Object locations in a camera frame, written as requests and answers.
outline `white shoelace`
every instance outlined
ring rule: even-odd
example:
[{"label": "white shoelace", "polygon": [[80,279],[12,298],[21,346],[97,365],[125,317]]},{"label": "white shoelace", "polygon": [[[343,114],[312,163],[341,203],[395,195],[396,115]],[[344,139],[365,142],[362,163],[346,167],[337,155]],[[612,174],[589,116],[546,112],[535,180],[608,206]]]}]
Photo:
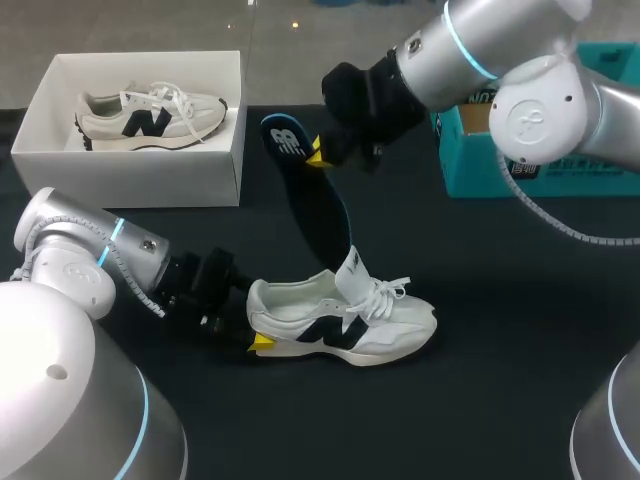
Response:
[{"label": "white shoelace", "polygon": [[407,292],[404,286],[411,283],[409,277],[399,278],[392,282],[383,282],[377,278],[372,278],[375,287],[362,303],[347,308],[349,313],[364,313],[365,321],[368,322],[373,317],[378,320],[388,320],[393,310],[393,301],[402,300]]},{"label": "white shoelace", "polygon": [[201,143],[204,143],[204,140],[198,135],[198,132],[196,132],[193,126],[192,119],[195,116],[195,108],[191,100],[189,100],[189,96],[173,83],[153,82],[148,95],[140,92],[122,91],[120,92],[120,102],[122,106],[127,106],[132,96],[151,100],[153,106],[157,108],[162,108],[163,102],[170,101],[176,107],[176,110],[178,110],[180,117],[189,129],[189,132],[191,132],[191,135],[200,140]]}]

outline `shoe tongue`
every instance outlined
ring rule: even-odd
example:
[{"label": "shoe tongue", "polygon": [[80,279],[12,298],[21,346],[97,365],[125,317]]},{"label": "shoe tongue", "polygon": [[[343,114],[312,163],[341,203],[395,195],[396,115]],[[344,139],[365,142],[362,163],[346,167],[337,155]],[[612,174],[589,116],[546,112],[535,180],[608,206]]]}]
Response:
[{"label": "shoe tongue", "polygon": [[347,259],[338,269],[336,287],[351,305],[362,303],[375,288],[356,247],[351,247]]}]

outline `black tabletop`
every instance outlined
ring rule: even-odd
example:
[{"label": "black tabletop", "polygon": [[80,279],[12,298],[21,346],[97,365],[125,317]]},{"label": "black tabletop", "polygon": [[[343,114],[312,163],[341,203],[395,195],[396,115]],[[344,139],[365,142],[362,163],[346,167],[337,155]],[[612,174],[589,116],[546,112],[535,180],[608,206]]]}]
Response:
[{"label": "black tabletop", "polygon": [[[260,142],[274,111],[249,109],[240,208],[119,214],[177,250],[228,249],[248,275],[317,273]],[[312,131],[327,120],[321,107],[282,111]],[[190,480],[571,478],[575,416],[640,337],[639,251],[565,238],[516,200],[449,199],[429,138],[411,132],[373,175],[331,173],[371,274],[410,276],[436,308],[438,338],[409,361],[230,361],[172,339],[121,288],[104,328],[182,419]],[[0,147],[3,278],[21,263],[12,238],[28,198]],[[637,199],[541,203],[587,233],[640,236]]]}]

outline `black n logo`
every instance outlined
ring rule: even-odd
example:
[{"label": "black n logo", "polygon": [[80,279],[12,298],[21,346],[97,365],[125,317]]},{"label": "black n logo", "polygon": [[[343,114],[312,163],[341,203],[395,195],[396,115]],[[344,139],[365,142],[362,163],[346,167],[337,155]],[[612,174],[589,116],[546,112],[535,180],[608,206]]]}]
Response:
[{"label": "black n logo", "polygon": [[135,137],[138,130],[142,129],[142,133],[146,137],[161,137],[170,121],[171,114],[164,108],[160,110],[160,115],[155,123],[150,110],[136,110],[124,127],[122,134],[126,137]]},{"label": "black n logo", "polygon": [[369,326],[360,317],[351,322],[344,333],[342,333],[342,317],[320,317],[298,337],[298,341],[315,343],[318,340],[324,340],[324,344],[328,347],[351,350],[367,330]]}]

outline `new balance sneaker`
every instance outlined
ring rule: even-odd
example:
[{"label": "new balance sneaker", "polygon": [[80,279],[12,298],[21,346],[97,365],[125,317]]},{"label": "new balance sneaker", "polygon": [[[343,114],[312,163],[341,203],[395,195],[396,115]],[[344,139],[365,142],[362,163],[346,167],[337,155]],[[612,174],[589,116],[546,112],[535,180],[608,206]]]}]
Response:
[{"label": "new balance sneaker", "polygon": [[371,278],[357,250],[338,272],[304,282],[257,280],[247,298],[251,327],[274,343],[258,349],[268,357],[331,353],[357,366],[398,360],[419,350],[437,322],[433,307],[406,295],[409,278]]},{"label": "new balance sneaker", "polygon": [[130,85],[117,95],[78,98],[76,126],[87,150],[178,150],[213,134],[224,122],[227,103],[213,95],[185,93],[175,85]]}]

